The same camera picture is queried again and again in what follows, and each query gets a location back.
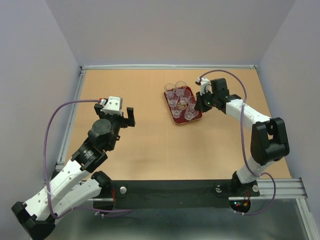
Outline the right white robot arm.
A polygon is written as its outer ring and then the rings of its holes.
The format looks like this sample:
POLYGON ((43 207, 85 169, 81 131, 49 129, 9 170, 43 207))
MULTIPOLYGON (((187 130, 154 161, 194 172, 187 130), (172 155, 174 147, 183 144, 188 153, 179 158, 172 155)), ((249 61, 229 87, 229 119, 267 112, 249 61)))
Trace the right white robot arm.
POLYGON ((250 157, 244 166, 234 172, 230 182, 231 192, 242 195, 259 178, 265 169, 290 152, 285 122, 272 118, 247 105, 240 96, 230 94, 225 78, 196 81, 200 91, 196 93, 195 109, 205 113, 212 108, 222 111, 240 122, 240 127, 251 131, 250 157))

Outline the clear faceted glass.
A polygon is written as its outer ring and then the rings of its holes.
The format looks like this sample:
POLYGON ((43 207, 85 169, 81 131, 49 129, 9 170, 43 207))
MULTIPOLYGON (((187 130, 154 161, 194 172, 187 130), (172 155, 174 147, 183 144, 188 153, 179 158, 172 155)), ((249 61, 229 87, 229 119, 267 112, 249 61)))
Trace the clear faceted glass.
POLYGON ((175 91, 176 91, 176 86, 173 83, 167 83, 164 86, 164 93, 168 100, 174 97, 175 91))

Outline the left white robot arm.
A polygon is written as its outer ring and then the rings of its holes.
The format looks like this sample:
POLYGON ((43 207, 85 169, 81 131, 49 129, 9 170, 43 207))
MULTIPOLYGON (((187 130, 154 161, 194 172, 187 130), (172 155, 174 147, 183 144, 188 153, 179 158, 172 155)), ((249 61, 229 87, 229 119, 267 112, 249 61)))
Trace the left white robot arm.
POLYGON ((83 144, 67 164, 45 186, 28 200, 16 202, 11 210, 33 240, 44 240, 55 229, 58 220, 75 209, 82 209, 87 200, 109 194, 116 197, 112 180, 96 169, 115 148, 121 128, 136 125, 134 109, 127 107, 124 117, 121 103, 102 98, 94 105, 99 119, 87 133, 83 144))

